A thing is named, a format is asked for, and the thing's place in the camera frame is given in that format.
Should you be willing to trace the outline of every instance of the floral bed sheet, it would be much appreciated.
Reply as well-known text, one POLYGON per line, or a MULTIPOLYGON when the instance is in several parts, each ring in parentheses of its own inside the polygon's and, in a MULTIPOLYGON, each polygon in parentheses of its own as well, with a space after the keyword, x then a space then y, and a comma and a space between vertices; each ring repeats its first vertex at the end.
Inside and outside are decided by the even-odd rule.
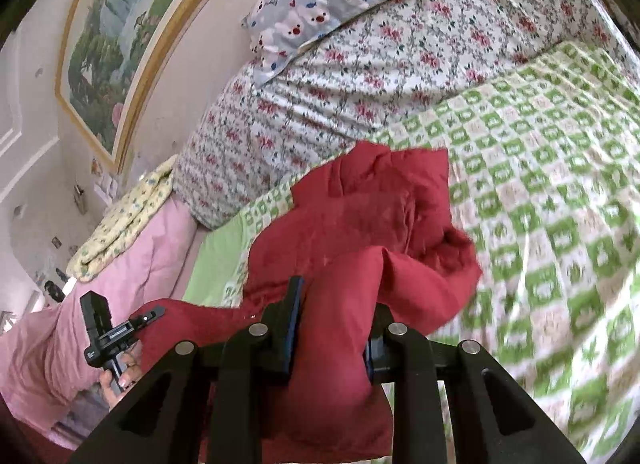
POLYGON ((572 38, 638 84, 640 63, 600 0, 391 0, 261 89, 247 64, 178 157, 174 188, 214 229, 284 176, 572 38))

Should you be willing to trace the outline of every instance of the red garment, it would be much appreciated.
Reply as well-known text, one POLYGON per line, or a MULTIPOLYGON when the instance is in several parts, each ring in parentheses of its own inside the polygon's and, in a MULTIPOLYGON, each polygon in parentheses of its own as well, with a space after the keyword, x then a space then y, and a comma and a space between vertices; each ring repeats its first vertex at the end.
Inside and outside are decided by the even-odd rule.
POLYGON ((292 188, 294 209, 255 240, 241 308, 161 300, 166 315, 141 333, 143 368, 178 341, 204 346, 258 321, 302 275, 292 377, 263 401, 263 461, 389 454, 391 412, 362 359, 376 302, 426 335, 465 305, 481 274, 473 244, 451 224, 448 179, 447 151, 370 143, 311 171, 292 188))

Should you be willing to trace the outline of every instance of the painted mural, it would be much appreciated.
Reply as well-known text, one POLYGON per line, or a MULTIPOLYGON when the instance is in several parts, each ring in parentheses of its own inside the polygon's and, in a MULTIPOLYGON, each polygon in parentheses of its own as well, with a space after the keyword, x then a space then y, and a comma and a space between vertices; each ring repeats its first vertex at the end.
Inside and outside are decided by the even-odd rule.
POLYGON ((173 0, 78 0, 72 9, 59 96, 103 156, 124 149, 127 94, 145 50, 173 0))

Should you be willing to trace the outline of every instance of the green checkered blanket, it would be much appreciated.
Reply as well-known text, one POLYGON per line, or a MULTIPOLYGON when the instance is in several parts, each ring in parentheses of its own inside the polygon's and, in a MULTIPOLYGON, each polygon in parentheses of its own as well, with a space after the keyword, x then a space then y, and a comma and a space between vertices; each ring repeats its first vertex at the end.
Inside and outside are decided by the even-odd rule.
MULTIPOLYGON (((372 137, 449 149, 454 223, 484 270, 468 307, 430 338, 478 340, 591 463, 636 418, 639 104, 604 51, 566 42, 372 137)), ((233 276, 186 300, 238 306, 251 243, 290 209, 299 178, 242 210, 233 276)))

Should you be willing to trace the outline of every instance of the wall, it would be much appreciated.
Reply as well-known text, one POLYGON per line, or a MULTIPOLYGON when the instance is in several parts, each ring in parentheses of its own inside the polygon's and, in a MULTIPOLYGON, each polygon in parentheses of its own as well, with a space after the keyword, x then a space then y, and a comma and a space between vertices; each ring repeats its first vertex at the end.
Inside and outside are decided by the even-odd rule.
MULTIPOLYGON (((54 96, 58 50, 70 4, 71 0, 38 0, 0 51, 0 309, 16 314, 23 312, 36 287, 26 267, 39 257, 22 243, 50 245, 50 238, 46 239, 49 231, 42 221, 28 237, 11 238, 15 206, 27 203, 29 216, 41 218, 53 199, 57 208, 48 221, 65 227, 95 222, 82 218, 75 206, 58 204, 68 203, 65 196, 71 195, 73 184, 64 176, 58 139, 62 111, 54 96), (47 181, 56 181, 57 189, 47 181), (47 188, 49 200, 40 187, 47 188)), ((85 229, 79 227, 74 236, 85 234, 85 229)))
MULTIPOLYGON (((49 51, 47 57, 51 57, 57 64, 59 60, 60 44, 62 43, 63 29, 68 16, 72 0, 58 0, 56 4, 59 12, 54 23, 55 37, 49 40, 49 51)), ((55 72, 51 72, 50 86, 54 84, 55 72)), ((62 163, 66 175, 67 184, 78 183, 85 189, 85 199, 89 215, 99 221, 106 208, 97 195, 92 191, 93 179, 91 175, 91 161, 94 158, 94 151, 87 144, 84 137, 78 131, 71 117, 53 98, 53 89, 49 94, 50 105, 55 108, 57 115, 58 137, 62 145, 62 163)))
POLYGON ((72 246, 80 246, 97 225, 90 215, 80 215, 74 203, 72 188, 66 184, 62 170, 60 144, 51 150, 49 169, 39 174, 20 192, 26 205, 24 216, 12 219, 10 228, 14 256, 28 275, 44 274, 47 280, 60 287, 64 282, 55 269, 66 269, 73 253, 72 246), (51 240, 57 237, 62 245, 56 248, 51 240))

